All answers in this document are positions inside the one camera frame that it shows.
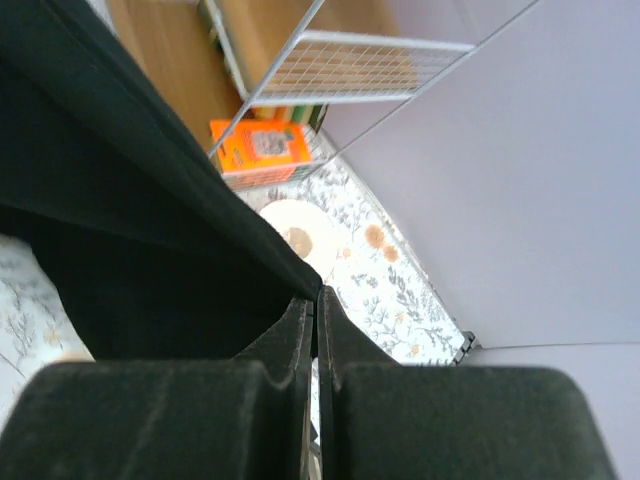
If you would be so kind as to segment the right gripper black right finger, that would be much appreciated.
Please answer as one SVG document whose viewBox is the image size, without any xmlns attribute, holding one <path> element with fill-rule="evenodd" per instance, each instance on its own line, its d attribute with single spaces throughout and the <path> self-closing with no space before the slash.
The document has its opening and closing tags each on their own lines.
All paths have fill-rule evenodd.
<svg viewBox="0 0 640 480">
<path fill-rule="evenodd" d="M 316 302 L 322 477 L 362 479 L 362 445 L 371 420 L 365 376 L 396 362 L 348 317 L 333 288 L 321 289 Z"/>
</svg>

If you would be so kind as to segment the white wire wooden shelf rack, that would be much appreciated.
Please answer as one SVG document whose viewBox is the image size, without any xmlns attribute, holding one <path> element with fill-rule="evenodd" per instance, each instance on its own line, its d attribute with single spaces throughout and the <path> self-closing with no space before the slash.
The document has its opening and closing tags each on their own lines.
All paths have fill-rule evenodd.
<svg viewBox="0 0 640 480">
<path fill-rule="evenodd" d="M 198 11 L 243 104 L 209 123 L 220 142 L 253 107 L 406 104 L 479 49 L 403 38 L 384 1 L 201 1 Z"/>
</svg>

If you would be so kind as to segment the black floral print t-shirt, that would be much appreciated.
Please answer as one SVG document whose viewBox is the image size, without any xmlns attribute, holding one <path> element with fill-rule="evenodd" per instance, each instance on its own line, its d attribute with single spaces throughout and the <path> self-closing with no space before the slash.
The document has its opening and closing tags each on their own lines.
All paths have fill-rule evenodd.
<svg viewBox="0 0 640 480">
<path fill-rule="evenodd" d="M 322 286 L 83 1 L 1 5 L 1 230 L 99 360 L 230 358 Z"/>
</svg>

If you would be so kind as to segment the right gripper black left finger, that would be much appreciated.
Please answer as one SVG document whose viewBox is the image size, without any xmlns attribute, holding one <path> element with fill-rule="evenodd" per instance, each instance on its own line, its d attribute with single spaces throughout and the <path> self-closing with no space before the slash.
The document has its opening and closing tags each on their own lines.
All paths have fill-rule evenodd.
<svg viewBox="0 0 640 480">
<path fill-rule="evenodd" d="M 262 377 L 250 387 L 249 479 L 307 479 L 314 304 L 293 299 L 281 318 L 236 358 Z"/>
</svg>

